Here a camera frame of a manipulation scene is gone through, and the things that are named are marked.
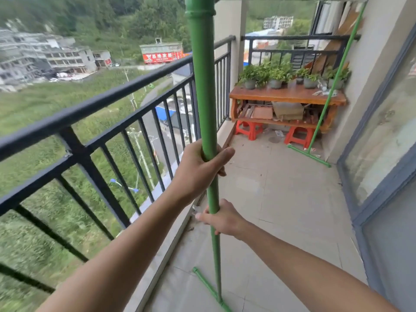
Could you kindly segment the person's right hand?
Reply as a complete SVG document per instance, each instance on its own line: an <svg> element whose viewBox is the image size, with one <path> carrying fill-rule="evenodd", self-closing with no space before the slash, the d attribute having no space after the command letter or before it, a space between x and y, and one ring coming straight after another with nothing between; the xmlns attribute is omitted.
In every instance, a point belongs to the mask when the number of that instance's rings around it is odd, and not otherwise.
<svg viewBox="0 0 416 312"><path fill-rule="evenodd" d="M209 213L208 207L200 213ZM215 213L218 217L218 226L214 228L214 234L225 234L234 238L245 241L246 230L249 228L249 222L237 212L234 205L226 199L220 199L219 210Z"/></svg>

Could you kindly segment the grey concrete buildings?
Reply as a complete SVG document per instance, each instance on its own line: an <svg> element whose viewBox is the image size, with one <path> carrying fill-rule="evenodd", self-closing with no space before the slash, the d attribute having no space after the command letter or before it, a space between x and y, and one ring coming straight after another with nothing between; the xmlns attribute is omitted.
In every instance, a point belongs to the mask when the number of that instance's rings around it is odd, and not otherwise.
<svg viewBox="0 0 416 312"><path fill-rule="evenodd" d="M42 80L80 80L111 66L109 51L93 51L73 37L0 29L0 92Z"/></svg>

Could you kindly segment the grey framed glass door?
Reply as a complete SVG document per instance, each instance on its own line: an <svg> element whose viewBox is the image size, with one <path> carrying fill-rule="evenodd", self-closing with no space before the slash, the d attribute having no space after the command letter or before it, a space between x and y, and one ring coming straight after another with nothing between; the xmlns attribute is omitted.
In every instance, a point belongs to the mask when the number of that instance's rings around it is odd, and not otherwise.
<svg viewBox="0 0 416 312"><path fill-rule="evenodd" d="M340 157L367 283L416 312L416 24Z"/></svg>

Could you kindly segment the thin green pole with foot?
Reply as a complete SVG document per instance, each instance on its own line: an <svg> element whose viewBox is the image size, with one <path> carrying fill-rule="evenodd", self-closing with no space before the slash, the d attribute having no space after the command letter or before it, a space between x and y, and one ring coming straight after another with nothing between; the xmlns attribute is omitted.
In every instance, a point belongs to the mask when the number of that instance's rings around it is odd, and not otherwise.
<svg viewBox="0 0 416 312"><path fill-rule="evenodd" d="M313 143L314 143L314 141L316 139L316 136L317 136L317 134L318 134L318 132L320 130L321 124L322 124L322 122L324 120L324 116L326 114L327 108L329 107L329 104L331 102L333 93L335 91L335 85L337 84L337 82L338 82L338 80L340 78L341 71L342 71L342 69L344 67L344 63L346 62L346 57L348 55L348 52L349 52L349 50L351 48L351 45L352 45L353 41L355 40L357 31L358 31L358 27L359 27L359 24L360 24L360 22L362 20L363 12L364 12L364 10L366 8L366 5L367 5L368 0L360 0L360 2L361 2L361 7L360 7L359 15L358 15L358 17L356 19L356 22L355 22L355 24L353 26L353 29L352 29L352 32L351 32L350 37L348 39L348 42L346 44L346 47L345 47L345 49L343 51L343 55L341 57L341 61L340 61L340 64L339 64L339 66L337 68L337 72L336 72L336 75L335 75L334 83L333 83L333 85L332 85L332 87L329 90L329 93L327 95L327 100L326 100L326 102L324 104L324 108L323 108L322 113L320 115L320 118L318 120L316 129L315 129L314 134L312 136L311 143L309 144L309 147L306 150L300 150L300 149L292 146L291 144L288 144L287 145L287 147L289 149L292 149L295 152L298 152L300 154L303 154L304 156L309 157L309 158L313 159L314 161L319 162L319 163L325 165L328 168L331 167L331 164L328 163L328 162L326 162L326 161L324 161L324 160L322 160L322 159L320 159L320 158L318 158L317 156L311 154L311 149L312 149L312 145L313 145Z"/></svg>

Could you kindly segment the distant unfinished grey building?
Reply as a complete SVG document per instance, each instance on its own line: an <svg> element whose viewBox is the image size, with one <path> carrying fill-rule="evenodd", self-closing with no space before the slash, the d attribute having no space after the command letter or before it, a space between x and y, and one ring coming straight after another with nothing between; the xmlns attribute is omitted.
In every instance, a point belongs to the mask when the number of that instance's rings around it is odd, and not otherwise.
<svg viewBox="0 0 416 312"><path fill-rule="evenodd" d="M271 16L263 20L263 29L287 29L293 25L293 16Z"/></svg>

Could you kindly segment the leaning wooden planks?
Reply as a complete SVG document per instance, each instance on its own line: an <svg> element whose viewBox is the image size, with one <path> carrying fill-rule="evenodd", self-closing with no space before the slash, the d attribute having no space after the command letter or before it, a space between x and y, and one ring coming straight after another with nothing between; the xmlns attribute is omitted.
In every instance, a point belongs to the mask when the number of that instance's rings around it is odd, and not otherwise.
<svg viewBox="0 0 416 312"><path fill-rule="evenodd" d="M340 36L340 38L309 40L309 45L313 45L313 49L320 52L314 53L312 62L306 64L306 68L309 68L312 74L323 74L329 67L333 69L339 67L358 15L359 12L354 9L350 10L343 24L339 26L335 34L331 34L331 36Z"/></svg>

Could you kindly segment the building with red sign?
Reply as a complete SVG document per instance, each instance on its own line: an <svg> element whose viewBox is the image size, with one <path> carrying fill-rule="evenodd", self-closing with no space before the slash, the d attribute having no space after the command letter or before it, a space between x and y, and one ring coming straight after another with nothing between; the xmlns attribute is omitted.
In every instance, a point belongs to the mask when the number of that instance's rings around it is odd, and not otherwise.
<svg viewBox="0 0 416 312"><path fill-rule="evenodd" d="M188 55L181 42L145 44L139 48L145 64L171 63Z"/></svg>

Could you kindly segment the brown cardboard box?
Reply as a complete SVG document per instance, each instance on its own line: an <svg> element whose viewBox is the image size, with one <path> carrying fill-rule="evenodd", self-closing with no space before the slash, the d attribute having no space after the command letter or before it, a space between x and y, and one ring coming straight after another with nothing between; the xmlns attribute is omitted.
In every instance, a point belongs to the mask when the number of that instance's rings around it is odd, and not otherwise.
<svg viewBox="0 0 416 312"><path fill-rule="evenodd" d="M272 102L277 120L303 120L304 106L301 103Z"/></svg>

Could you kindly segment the brown wooden table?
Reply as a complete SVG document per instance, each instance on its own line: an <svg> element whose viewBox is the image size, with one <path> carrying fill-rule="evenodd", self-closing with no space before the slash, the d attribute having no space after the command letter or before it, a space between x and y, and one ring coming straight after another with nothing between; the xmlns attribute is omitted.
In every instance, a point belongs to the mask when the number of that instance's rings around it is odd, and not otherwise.
<svg viewBox="0 0 416 312"><path fill-rule="evenodd" d="M232 100L230 118L233 122L242 120L261 124L316 128L319 121L317 115L304 115L302 120L278 120L275 115L265 119L254 118L254 108L265 107L265 105L255 105L254 101L324 106L327 97L322 94L315 95L317 91L317 89L305 89L303 85L297 85L296 82L291 82L281 89L264 87L249 90L242 86L236 86L230 93L230 99Z"/></svg>

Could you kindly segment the red plastic stool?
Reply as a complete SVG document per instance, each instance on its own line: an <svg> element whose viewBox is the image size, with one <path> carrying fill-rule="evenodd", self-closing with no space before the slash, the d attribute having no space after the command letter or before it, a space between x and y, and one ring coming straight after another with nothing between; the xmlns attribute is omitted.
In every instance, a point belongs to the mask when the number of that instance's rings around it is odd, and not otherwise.
<svg viewBox="0 0 416 312"><path fill-rule="evenodd" d="M237 120L234 135L246 135L249 141L255 141L257 136L263 131L263 125L261 123Z"/></svg>
<svg viewBox="0 0 416 312"><path fill-rule="evenodd" d="M284 138L286 145L290 143L296 143L303 146L304 150L309 148L312 138L314 136L315 129L304 128L299 126L291 126L289 132Z"/></svg>

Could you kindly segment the person's right forearm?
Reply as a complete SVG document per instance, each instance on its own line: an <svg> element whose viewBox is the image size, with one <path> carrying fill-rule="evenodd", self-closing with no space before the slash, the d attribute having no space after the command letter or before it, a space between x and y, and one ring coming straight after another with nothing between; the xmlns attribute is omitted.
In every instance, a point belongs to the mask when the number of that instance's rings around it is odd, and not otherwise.
<svg viewBox="0 0 416 312"><path fill-rule="evenodd" d="M310 312L399 312L357 278L247 220L240 221L236 237L254 251Z"/></svg>

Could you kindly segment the thick green pole with foot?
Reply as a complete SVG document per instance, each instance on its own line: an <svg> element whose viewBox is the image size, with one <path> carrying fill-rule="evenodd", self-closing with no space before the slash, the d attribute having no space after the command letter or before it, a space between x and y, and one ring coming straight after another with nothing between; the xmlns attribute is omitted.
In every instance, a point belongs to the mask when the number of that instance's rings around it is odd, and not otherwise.
<svg viewBox="0 0 416 312"><path fill-rule="evenodd" d="M204 158L211 160L217 155L213 21L213 17L216 15L215 0L185 0L185 6L191 36L202 150ZM217 213L220 208L216 173L214 173L213 183L211 182L207 189L207 199L211 213ZM222 298L220 236L215 234L215 229L212 226L211 240L216 290L197 267L193 268L193 272L214 296L221 308L225 312L232 312Z"/></svg>

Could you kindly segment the long black balcony railing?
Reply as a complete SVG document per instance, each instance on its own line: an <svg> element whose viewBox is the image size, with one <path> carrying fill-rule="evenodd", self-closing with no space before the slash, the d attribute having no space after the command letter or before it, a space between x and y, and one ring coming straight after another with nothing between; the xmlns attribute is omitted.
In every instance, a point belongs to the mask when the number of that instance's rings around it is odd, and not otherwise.
<svg viewBox="0 0 416 312"><path fill-rule="evenodd" d="M192 56L59 111L0 140L0 303L42 301L143 213L200 138ZM174 110L167 122L155 107Z"/></svg>

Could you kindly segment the short black balcony railing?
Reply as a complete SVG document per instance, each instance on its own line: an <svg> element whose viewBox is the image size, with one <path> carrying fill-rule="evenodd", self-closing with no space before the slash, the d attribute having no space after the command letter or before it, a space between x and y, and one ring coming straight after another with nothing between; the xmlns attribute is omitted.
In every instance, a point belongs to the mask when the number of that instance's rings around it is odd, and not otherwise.
<svg viewBox="0 0 416 312"><path fill-rule="evenodd" d="M272 66L290 64L296 73L306 69L309 74L326 75L339 68L350 35L254 35L241 37L245 45L244 66L270 63Z"/></svg>

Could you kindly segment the person's left hand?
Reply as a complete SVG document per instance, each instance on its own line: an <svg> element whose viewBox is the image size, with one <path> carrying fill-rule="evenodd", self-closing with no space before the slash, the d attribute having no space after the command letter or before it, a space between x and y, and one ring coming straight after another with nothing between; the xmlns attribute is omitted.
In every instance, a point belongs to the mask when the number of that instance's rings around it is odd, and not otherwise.
<svg viewBox="0 0 416 312"><path fill-rule="evenodd" d="M222 151L217 145L218 153ZM222 169L209 169L203 158L202 139L185 147L174 178L168 186L168 196L185 207L205 191L216 176L225 177L225 166Z"/></svg>

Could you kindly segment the reddish flat board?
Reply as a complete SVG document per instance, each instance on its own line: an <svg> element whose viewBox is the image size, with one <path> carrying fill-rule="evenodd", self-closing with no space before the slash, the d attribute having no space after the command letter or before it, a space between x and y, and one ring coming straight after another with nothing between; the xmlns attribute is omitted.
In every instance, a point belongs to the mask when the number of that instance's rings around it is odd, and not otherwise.
<svg viewBox="0 0 416 312"><path fill-rule="evenodd" d="M251 118L260 120L272 120L273 108L268 106L255 106Z"/></svg>

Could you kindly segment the person's left forearm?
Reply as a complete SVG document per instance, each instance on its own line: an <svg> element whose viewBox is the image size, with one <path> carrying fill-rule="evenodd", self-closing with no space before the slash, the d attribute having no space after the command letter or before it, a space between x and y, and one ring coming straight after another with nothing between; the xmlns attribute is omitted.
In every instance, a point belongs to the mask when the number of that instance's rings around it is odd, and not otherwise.
<svg viewBox="0 0 416 312"><path fill-rule="evenodd" d="M120 236L62 283L36 312L123 312L174 221L196 196L171 184Z"/></svg>

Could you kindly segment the potted green plant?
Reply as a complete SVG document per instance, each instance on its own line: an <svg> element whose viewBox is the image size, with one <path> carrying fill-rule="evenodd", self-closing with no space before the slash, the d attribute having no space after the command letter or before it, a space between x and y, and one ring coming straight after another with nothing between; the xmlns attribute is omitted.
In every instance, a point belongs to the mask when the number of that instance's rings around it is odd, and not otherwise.
<svg viewBox="0 0 416 312"><path fill-rule="evenodd" d="M312 73L304 76L304 88L305 89L316 89L319 85L321 78L320 73Z"/></svg>
<svg viewBox="0 0 416 312"><path fill-rule="evenodd" d="M271 64L269 66L268 88L281 89L284 83L293 80L293 65L290 62Z"/></svg>
<svg viewBox="0 0 416 312"><path fill-rule="evenodd" d="M304 79L309 75L310 68L302 67L295 72L296 84L301 85Z"/></svg>
<svg viewBox="0 0 416 312"><path fill-rule="evenodd" d="M238 85L247 90L264 87L270 75L270 66L268 64L247 65L238 76Z"/></svg>
<svg viewBox="0 0 416 312"><path fill-rule="evenodd" d="M332 66L326 68L326 71L324 73L324 79L327 82L329 89L334 87L335 90L341 90L351 74L351 71L348 66L343 67L338 77L338 80L335 82L335 77L338 72L338 69L339 68L333 68Z"/></svg>

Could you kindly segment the blue roof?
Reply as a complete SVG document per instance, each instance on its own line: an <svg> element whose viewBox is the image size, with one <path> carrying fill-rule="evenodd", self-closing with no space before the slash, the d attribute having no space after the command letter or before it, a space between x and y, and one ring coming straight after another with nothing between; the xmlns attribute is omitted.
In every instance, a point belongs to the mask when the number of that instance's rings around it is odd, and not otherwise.
<svg viewBox="0 0 416 312"><path fill-rule="evenodd" d="M158 120L161 122L168 121L168 116L166 115L167 112L169 113L170 118L172 118L172 116L176 114L175 110L170 110L170 109L166 110L164 107L161 107L161 106L155 107L155 110L156 110Z"/></svg>

